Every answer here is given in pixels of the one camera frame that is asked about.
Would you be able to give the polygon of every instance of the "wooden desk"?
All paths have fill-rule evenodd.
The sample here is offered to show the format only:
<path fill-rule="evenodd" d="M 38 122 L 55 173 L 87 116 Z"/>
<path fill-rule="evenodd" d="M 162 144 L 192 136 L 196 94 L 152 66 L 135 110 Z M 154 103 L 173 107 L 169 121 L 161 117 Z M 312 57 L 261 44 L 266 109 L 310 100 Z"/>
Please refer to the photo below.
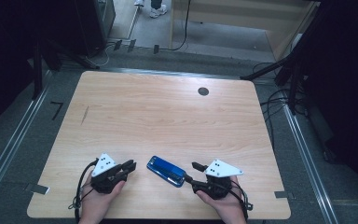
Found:
<path fill-rule="evenodd" d="M 199 95 L 200 87 L 209 95 Z M 153 155 L 201 181 L 206 177 L 192 161 L 209 165 L 220 159 L 237 166 L 255 205 L 250 218 L 290 217 L 287 200 L 274 195 L 284 189 L 252 82 L 84 73 L 39 180 L 50 192 L 33 196 L 28 215 L 73 217 L 67 207 L 78 179 L 102 152 L 117 162 L 137 162 L 108 218 L 218 218 L 189 184 L 178 189 L 147 170 Z"/>
<path fill-rule="evenodd" d="M 188 0 L 172 0 L 170 48 L 174 20 L 186 19 L 187 5 Z M 303 0 L 192 0 L 188 20 L 266 30 L 278 61 L 308 26 L 315 7 L 315 2 Z"/>

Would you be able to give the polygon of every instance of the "blue case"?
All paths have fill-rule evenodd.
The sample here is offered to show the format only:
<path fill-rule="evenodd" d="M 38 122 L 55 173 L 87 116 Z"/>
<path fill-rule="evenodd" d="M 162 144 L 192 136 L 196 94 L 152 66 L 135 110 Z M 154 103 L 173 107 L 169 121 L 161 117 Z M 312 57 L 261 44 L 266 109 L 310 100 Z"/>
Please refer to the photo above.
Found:
<path fill-rule="evenodd" d="M 147 163 L 147 168 L 177 188 L 185 183 L 186 172 L 160 157 L 153 156 Z"/>

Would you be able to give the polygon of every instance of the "white shoe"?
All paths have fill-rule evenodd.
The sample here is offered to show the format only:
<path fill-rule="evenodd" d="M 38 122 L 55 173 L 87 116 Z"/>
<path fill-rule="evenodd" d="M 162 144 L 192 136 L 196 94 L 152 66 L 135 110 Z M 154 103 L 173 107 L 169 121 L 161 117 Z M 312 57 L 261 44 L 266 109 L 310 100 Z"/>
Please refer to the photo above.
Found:
<path fill-rule="evenodd" d="M 150 12 L 150 17 L 157 18 L 158 16 L 164 15 L 165 13 L 167 13 L 167 6 L 161 5 L 159 9 L 152 8 L 152 11 Z"/>
<path fill-rule="evenodd" d="M 145 6 L 145 0 L 136 0 L 134 3 L 137 7 L 144 7 Z"/>

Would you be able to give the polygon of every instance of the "white plastic part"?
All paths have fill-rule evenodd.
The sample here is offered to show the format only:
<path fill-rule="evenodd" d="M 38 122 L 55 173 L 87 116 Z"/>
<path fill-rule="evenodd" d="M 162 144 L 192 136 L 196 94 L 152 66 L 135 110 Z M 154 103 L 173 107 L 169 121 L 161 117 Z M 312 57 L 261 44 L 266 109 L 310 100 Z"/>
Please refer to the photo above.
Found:
<path fill-rule="evenodd" d="M 95 169 L 92 172 L 91 176 L 95 177 L 97 175 L 102 174 L 105 171 L 108 171 L 116 166 L 115 161 L 110 158 L 106 153 L 103 153 L 98 160 L 97 164 L 95 165 Z"/>
<path fill-rule="evenodd" d="M 226 177 L 232 175 L 243 175 L 243 171 L 235 166 L 227 164 L 220 160 L 214 160 L 204 171 L 206 175 L 215 177 Z"/>

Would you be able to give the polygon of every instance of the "human hand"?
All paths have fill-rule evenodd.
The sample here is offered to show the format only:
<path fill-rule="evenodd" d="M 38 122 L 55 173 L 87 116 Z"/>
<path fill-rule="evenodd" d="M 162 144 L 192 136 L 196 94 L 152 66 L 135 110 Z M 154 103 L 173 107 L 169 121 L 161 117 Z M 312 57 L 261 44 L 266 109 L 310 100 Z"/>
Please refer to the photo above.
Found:
<path fill-rule="evenodd" d="M 105 217 L 110 203 L 118 196 L 126 183 L 125 181 L 118 182 L 110 194 L 98 193 L 90 184 L 91 173 L 92 171 L 89 173 L 81 193 L 82 214 L 79 222 L 81 224 L 100 223 Z"/>
<path fill-rule="evenodd" d="M 232 181 L 238 184 L 236 176 L 230 178 Z M 241 191 L 237 185 L 232 183 L 231 189 L 237 196 L 241 198 Z M 246 224 L 245 216 L 242 212 L 240 202 L 238 199 L 229 193 L 225 198 L 214 200 L 208 194 L 202 190 L 198 190 L 196 194 L 208 205 L 210 205 L 217 214 L 222 218 L 226 224 Z"/>

